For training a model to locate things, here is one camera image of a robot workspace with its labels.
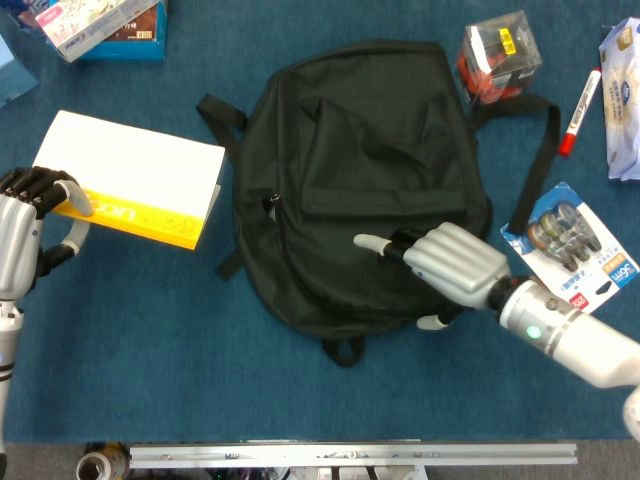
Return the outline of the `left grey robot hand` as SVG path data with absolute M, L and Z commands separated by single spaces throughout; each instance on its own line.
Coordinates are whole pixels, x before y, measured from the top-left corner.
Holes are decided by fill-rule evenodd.
M 61 242 L 41 246 L 44 219 L 68 202 L 80 215 Z M 16 167 L 1 176 L 1 299 L 17 301 L 41 277 L 72 259 L 84 245 L 93 209 L 70 174 L 46 167 Z

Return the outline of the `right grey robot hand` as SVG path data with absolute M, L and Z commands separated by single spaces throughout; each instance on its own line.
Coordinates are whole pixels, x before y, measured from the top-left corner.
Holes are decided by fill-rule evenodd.
M 359 233 L 353 244 L 398 266 L 441 295 L 451 312 L 422 314 L 422 331 L 445 329 L 461 310 L 498 312 L 509 289 L 507 257 L 467 229 L 443 222 L 402 245 L 399 241 Z

